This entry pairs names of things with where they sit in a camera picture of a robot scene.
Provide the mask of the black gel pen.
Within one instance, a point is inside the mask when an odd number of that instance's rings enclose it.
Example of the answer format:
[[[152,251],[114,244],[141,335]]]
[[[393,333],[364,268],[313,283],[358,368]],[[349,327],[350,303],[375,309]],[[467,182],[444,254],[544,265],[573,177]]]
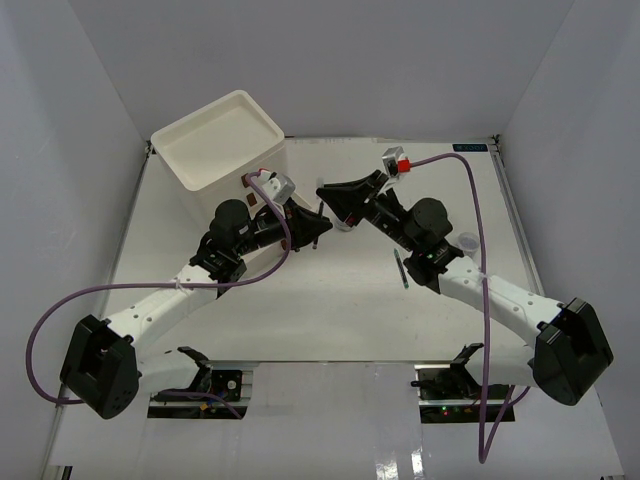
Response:
[[[324,201],[320,201],[318,212],[317,212],[319,217],[322,217],[323,210],[324,210]],[[314,238],[314,240],[312,242],[312,249],[313,250],[316,250],[318,248],[318,242],[319,242],[319,237],[320,237],[320,234],[318,233],[318,231],[319,231],[319,227],[316,227],[316,232],[315,233],[317,235],[316,235],[316,237]]]

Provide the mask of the clear jar of paper clips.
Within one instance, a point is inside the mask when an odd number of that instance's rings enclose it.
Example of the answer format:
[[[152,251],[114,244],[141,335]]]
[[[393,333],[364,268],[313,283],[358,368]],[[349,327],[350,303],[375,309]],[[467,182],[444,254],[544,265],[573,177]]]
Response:
[[[335,219],[334,225],[339,231],[342,232],[351,232],[355,229],[353,225],[350,225],[346,221],[340,220],[339,218]]]

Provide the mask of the green gel pen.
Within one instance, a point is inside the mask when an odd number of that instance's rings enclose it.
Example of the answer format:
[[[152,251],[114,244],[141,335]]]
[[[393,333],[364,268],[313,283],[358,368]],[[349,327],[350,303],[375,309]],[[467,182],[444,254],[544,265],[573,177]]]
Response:
[[[406,274],[405,267],[404,267],[404,264],[403,264],[403,259],[402,259],[401,255],[400,255],[399,250],[397,248],[394,248],[393,254],[394,254],[394,259],[396,261],[396,265],[397,265],[397,268],[398,268],[398,271],[399,271],[399,275],[400,275],[400,278],[401,278],[401,282],[402,282],[403,288],[404,289],[409,289],[409,282],[408,282],[407,274]]]

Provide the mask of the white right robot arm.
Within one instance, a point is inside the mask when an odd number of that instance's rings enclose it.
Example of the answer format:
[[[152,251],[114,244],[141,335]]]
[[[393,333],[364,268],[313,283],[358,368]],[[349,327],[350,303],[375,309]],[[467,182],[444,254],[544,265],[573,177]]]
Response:
[[[444,205],[423,198],[405,209],[376,170],[351,182],[317,188],[347,227],[366,220],[409,252],[403,264],[420,286],[458,300],[515,333],[523,346],[490,364],[498,385],[534,387],[556,402],[576,405],[611,365],[614,355],[598,316],[579,298],[567,304],[526,291],[498,276],[484,277],[474,260],[451,245]]]

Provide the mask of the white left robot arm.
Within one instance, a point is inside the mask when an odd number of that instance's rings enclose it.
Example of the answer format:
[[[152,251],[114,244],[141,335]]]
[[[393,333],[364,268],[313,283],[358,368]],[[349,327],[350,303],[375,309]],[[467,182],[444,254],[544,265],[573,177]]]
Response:
[[[191,347],[148,357],[145,352],[191,313],[220,298],[244,276],[246,255],[274,245],[300,249],[328,232],[331,221],[294,200],[282,210],[256,214],[240,200],[221,203],[195,255],[167,289],[158,289],[126,310],[76,325],[61,369],[62,382],[101,418],[122,413],[136,395],[157,393],[224,404],[241,386],[210,366]]]

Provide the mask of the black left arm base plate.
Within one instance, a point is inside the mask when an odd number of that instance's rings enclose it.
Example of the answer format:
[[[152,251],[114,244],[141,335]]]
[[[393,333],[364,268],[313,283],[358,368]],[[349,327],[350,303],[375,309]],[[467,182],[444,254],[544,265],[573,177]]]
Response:
[[[244,372],[242,370],[213,369],[201,374],[185,389],[169,389],[152,396],[154,401],[178,400],[233,403],[242,399]]]

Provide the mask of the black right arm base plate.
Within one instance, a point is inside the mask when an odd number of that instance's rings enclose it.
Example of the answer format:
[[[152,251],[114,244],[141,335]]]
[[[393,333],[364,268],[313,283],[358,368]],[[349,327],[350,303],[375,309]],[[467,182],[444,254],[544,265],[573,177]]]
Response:
[[[470,400],[472,406],[477,405],[481,399],[481,384],[466,367],[471,357],[483,347],[482,343],[464,346],[444,367],[416,367],[416,378],[410,385],[418,390],[418,396],[423,401]]]

